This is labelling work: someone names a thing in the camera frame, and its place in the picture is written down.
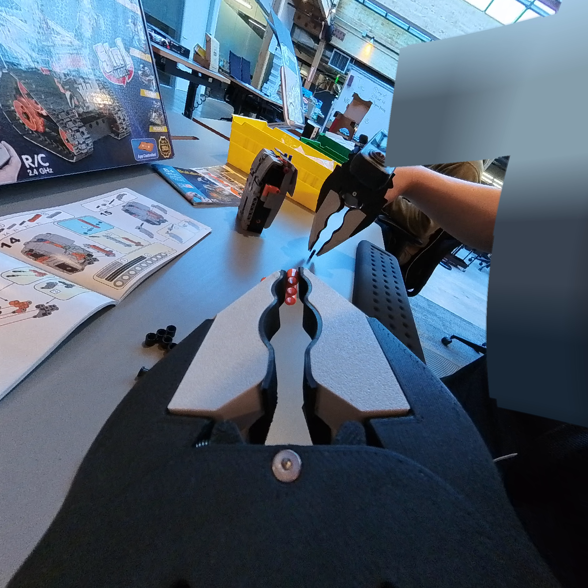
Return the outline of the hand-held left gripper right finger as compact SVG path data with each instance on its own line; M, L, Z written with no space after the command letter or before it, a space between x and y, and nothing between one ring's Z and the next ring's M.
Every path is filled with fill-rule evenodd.
M303 412L312 443L330 443L347 421L410 413L368 317L306 269L300 270L305 350Z

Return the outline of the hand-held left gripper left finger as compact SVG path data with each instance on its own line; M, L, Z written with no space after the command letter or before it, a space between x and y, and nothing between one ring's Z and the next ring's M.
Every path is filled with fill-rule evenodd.
M263 443L277 402L275 352L281 271L266 277L215 317L168 404L172 414L231 420Z

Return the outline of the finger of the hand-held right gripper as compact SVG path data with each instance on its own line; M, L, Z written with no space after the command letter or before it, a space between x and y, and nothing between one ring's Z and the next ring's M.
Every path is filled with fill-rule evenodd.
M343 226L335 230L328 242L324 243L320 249L317 249L317 242L321 231L327 227L329 218L336 212L343 209L345 204L345 197L348 190L340 187L338 191L333 190L334 185L324 183L320 189L317 209L313 219L311 233L308 241L308 250L316 252L328 252L336 246L342 244L349 236L342 231Z
M320 249L324 243L328 242L333 232L341 226L343 226L342 231L346 236L351 238L366 229L370 224L374 223L380 213L380 208L376 208L375 210L362 210L360 208L341 209L329 218L327 227L321 231L319 240L316 244L317 249ZM316 255L321 256L326 253L327 252L316 252Z

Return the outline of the person's right forearm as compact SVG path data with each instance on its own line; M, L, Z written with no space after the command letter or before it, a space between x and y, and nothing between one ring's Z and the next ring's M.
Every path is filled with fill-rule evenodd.
M491 253L502 191L432 171L424 166L394 169L386 200L405 196L464 245Z

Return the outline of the grey desk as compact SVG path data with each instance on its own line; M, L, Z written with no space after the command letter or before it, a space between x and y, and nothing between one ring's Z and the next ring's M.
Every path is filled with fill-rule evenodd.
M1 587L55 517L95 436L162 357L144 336L168 324L190 334L259 283L302 264L312 213L287 200L261 236L235 228L231 208L195 208L148 165L1 187L1 215L51 208L122 187L211 227L193 248L94 315L1 401Z

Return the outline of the green plastic bin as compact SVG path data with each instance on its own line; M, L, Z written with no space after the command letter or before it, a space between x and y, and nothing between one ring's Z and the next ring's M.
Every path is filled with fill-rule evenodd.
M361 143L347 141L341 136L329 133L319 134L313 139L302 137L300 140L339 164L347 162L352 152L358 152L364 146Z

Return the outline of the brown cardboard stand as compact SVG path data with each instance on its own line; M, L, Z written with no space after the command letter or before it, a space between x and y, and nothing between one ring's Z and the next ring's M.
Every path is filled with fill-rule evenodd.
M371 105L372 102L370 100L363 100L357 93L354 93L344 113L339 111L335 112L335 118L329 128L329 132L353 141L357 128L370 110Z

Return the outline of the black five-hole connector brick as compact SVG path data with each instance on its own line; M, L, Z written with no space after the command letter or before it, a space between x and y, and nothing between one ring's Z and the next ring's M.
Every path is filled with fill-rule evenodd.
M163 351L171 350L177 345L174 342L176 331L175 325L168 325L165 328L158 329L156 332L148 332L145 335L143 346L146 348L158 346Z

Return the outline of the grey toy brick assembly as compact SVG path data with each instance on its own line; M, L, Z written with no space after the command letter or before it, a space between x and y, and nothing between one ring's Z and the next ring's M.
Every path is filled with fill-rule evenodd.
M252 163L240 199L237 220L241 229L260 234L268 228L285 196L293 196L297 178L291 155L262 149Z

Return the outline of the whiteboard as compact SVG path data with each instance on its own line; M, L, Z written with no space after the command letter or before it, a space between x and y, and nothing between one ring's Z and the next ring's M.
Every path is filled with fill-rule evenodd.
M372 105L359 123L357 135L365 134L371 139L379 131L387 132L390 121L390 109L393 87L371 76L356 65L351 65L349 75L339 96L334 100L327 117L327 122L334 120L334 113L344 113L353 94L361 99L371 101Z

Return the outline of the leaning printed board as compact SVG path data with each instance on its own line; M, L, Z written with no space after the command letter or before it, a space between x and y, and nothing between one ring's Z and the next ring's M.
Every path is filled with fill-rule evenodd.
M290 68L281 66L281 88L285 122L293 127L305 126L300 75Z

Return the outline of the closed blue building manual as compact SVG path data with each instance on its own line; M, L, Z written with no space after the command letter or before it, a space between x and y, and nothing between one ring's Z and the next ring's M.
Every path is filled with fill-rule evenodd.
M238 206L246 181L227 166L186 169L152 164L151 167L193 206Z

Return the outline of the wooden background table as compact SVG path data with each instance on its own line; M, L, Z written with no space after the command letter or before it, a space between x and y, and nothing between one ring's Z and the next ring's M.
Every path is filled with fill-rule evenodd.
M154 60L158 70L172 77L182 78L189 82L183 112L186 118L192 119L193 117L198 86L206 86L211 89L225 89L231 84L231 81L222 74L212 72L190 59L184 58L157 44L151 44L151 51L155 54Z

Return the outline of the open cardboard box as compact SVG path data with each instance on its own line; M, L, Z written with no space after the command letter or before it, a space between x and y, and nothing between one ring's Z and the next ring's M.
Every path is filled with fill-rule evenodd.
M194 46L193 61L212 71L219 70L219 42L209 33L205 34L205 46L198 43Z

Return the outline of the toy car display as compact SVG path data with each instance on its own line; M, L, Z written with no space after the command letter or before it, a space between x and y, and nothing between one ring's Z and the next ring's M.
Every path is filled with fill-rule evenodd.
M151 43L154 43L160 47L164 47L176 54L182 55L184 58L190 58L190 50L188 48L179 44L176 40L171 38L157 27L149 23L147 23L146 27Z

